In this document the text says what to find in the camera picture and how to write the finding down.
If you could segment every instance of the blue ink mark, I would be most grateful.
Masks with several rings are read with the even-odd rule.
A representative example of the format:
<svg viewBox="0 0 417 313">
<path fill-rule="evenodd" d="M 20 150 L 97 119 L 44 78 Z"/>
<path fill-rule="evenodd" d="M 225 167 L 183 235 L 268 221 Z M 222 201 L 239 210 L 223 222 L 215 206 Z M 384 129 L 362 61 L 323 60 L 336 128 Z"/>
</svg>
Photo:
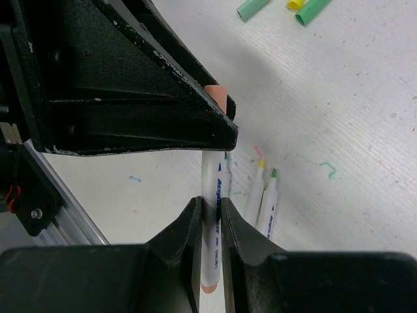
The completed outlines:
<svg viewBox="0 0 417 313">
<path fill-rule="evenodd" d="M 323 163 L 316 163 L 316 162 L 313 162 L 313 161 L 311 161 L 308 157 L 306 157 L 306 156 L 304 156 L 304 155 L 301 155 L 300 153 L 297 153 L 297 155 L 300 157 L 300 158 L 303 158 L 304 160 L 306 160 L 307 162 L 309 162 L 309 163 L 311 163 L 311 164 L 313 164 L 313 165 L 317 165 L 317 166 L 323 166 L 323 165 L 325 165 L 325 166 L 328 166 L 332 171 L 328 174 L 328 178 L 329 179 L 331 179 L 331 180 L 333 180 L 335 177 L 334 177 L 334 174 L 336 174 L 336 172 L 337 172 L 337 169 L 333 166 L 333 165 L 331 165 L 328 161 L 326 161 L 326 162 L 323 162 Z"/>
<path fill-rule="evenodd" d="M 242 192 L 241 192 L 241 191 L 234 191 L 233 189 L 231 189 L 231 190 L 230 190 L 230 193 L 231 193 L 231 194 L 236 194 L 236 195 L 238 195 L 238 194 L 242 194 Z"/>
<path fill-rule="evenodd" d="M 133 175 L 131 175 L 129 179 L 133 179 L 134 181 L 139 181 L 140 183 L 142 182 L 140 178 L 134 177 Z"/>
</svg>

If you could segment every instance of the white table surface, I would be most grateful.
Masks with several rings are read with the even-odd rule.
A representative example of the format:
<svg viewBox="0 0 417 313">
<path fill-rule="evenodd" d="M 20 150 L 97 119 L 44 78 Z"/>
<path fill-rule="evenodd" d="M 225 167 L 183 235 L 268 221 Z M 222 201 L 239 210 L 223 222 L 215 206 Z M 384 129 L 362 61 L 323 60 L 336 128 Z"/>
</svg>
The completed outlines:
<svg viewBox="0 0 417 313">
<path fill-rule="evenodd" d="M 333 0 L 307 27 L 285 0 L 243 23 L 241 2 L 154 0 L 237 103 L 237 208 L 257 144 L 280 170 L 275 243 L 417 257 L 417 2 Z M 198 151 L 47 158 L 111 243 L 149 240 L 200 195 Z M 223 288 L 200 308 L 224 311 Z"/>
</svg>

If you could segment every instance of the screw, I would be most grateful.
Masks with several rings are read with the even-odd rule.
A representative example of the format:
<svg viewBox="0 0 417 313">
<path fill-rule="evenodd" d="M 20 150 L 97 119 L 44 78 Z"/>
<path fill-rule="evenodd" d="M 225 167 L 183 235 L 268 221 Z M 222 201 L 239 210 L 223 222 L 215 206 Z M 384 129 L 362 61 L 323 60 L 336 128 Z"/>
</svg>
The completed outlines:
<svg viewBox="0 0 417 313">
<path fill-rule="evenodd" d="M 42 210 L 41 210 L 41 209 L 36 209 L 36 210 L 33 210 L 33 211 L 31 212 L 31 217 L 32 217 L 32 218 L 37 218 L 37 219 L 39 219 L 39 218 L 42 218 L 42 215 L 43 215 L 43 213 L 42 213 Z"/>
</svg>

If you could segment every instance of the floor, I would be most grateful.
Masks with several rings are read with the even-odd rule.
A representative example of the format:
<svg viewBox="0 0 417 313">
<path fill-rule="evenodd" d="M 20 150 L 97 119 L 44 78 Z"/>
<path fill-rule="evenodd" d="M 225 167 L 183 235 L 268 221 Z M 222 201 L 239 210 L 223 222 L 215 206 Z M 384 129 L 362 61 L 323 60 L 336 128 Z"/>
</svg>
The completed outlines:
<svg viewBox="0 0 417 313">
<path fill-rule="evenodd" d="M 272 240 L 287 250 L 417 257 L 417 2 L 333 0 L 307 27 L 272 0 L 154 0 L 237 103 L 231 198 L 242 209 L 258 145 L 280 170 Z M 111 243 L 142 243 L 200 195 L 201 152 L 48 156 Z M 222 287 L 201 312 L 224 312 Z"/>
</svg>

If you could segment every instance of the marker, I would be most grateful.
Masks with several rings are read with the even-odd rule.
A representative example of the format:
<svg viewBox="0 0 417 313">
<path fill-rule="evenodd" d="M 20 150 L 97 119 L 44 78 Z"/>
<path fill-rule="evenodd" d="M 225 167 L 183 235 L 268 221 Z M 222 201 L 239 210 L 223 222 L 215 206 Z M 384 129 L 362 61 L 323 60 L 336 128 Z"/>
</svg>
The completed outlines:
<svg viewBox="0 0 417 313">
<path fill-rule="evenodd" d="M 224 153 L 223 161 L 223 185 L 222 185 L 222 198 L 229 197 L 229 186 L 230 186 L 230 171 L 227 167 L 227 152 Z"/>
<path fill-rule="evenodd" d="M 205 86 L 204 90 L 226 113 L 227 88 L 220 85 Z M 203 151 L 201 163 L 201 196 L 203 201 L 203 240 L 201 243 L 201 289 L 212 293 L 217 288 L 222 270 L 222 236 L 220 206 L 225 166 L 224 152 Z"/>
<path fill-rule="evenodd" d="M 256 218 L 258 217 L 259 207 L 261 206 L 262 193 L 265 187 L 262 174 L 265 167 L 265 159 L 261 159 L 259 167 L 256 172 L 256 177 L 253 180 L 252 189 L 249 193 L 248 202 L 246 202 L 245 208 L 245 220 L 253 227 L 256 224 Z"/>
<path fill-rule="evenodd" d="M 276 206 L 278 204 L 278 191 L 276 190 L 277 170 L 272 170 L 268 188 L 263 193 L 261 211 L 256 229 L 267 239 L 272 237 Z"/>
</svg>

